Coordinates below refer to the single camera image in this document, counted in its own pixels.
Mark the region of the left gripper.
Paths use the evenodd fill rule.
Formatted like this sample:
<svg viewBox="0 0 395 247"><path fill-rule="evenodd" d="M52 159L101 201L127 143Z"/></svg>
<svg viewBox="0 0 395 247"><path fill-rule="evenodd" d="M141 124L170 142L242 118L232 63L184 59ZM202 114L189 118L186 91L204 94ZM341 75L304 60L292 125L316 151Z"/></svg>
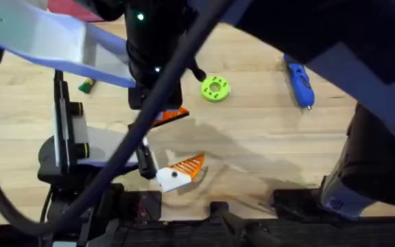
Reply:
<svg viewBox="0 0 395 247"><path fill-rule="evenodd" d="M151 128L182 119L189 114L190 112L184 107L164 110L152 122ZM88 181L94 178L106 165L124 139L125 133L88 126L82 131L81 137L83 141L88 142L88 157L78 159L76 166L71 168L67 174L63 174L56 165L59 156L54 137L48 138L43 143L38 154L40 162L38 179L40 181L59 188L87 186ZM142 144L123 166L122 174L140 169L142 165L145 165L146 168L151 169L151 172L141 172L141 176L150 180L156 174L161 191L166 193L192 183L200 173L204 159L205 154L201 153L156 171L156 159L152 156L147 139L143 139Z"/></svg>

